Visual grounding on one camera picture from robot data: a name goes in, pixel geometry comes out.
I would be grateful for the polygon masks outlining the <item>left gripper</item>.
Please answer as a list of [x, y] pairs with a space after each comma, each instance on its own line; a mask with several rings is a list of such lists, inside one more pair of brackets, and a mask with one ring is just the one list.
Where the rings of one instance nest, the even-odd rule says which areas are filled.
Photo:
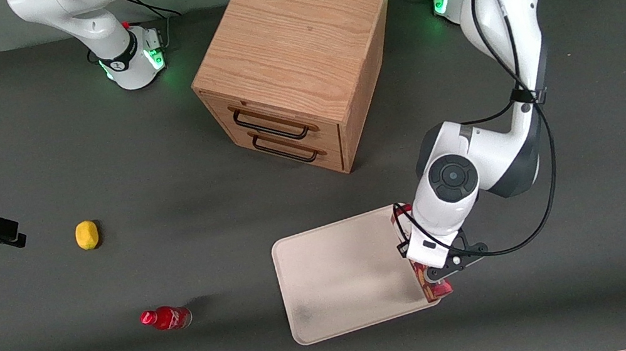
[[397, 250], [402, 258], [408, 258], [412, 263], [425, 265], [429, 268], [423, 272], [424, 279], [429, 284], [440, 283], [446, 278], [468, 266], [484, 259], [481, 253], [488, 253], [485, 243], [470, 243], [465, 233], [459, 233], [463, 222], [440, 220], [438, 222], [421, 222], [420, 228], [413, 224], [402, 225], [408, 236], [408, 241], [400, 243]]

